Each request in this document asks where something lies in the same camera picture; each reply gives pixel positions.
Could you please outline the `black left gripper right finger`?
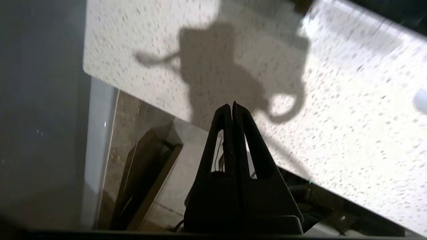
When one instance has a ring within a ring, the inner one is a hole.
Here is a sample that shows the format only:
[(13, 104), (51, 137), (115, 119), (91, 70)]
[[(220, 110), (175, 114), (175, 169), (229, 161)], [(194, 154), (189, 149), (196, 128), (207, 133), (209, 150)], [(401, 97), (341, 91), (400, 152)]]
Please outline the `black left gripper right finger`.
[(303, 234), (303, 216), (248, 109), (233, 103), (234, 146), (244, 229)]

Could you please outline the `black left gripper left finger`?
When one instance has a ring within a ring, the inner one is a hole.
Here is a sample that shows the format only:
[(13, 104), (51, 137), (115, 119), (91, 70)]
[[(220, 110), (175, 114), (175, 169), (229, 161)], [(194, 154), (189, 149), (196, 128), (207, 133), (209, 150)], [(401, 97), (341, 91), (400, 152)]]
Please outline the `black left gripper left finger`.
[[(184, 226), (207, 234), (242, 234), (245, 208), (242, 189), (246, 146), (235, 126), (236, 104), (215, 111), (197, 174), (190, 190)], [(213, 172), (218, 133), (223, 131), (224, 172)]]

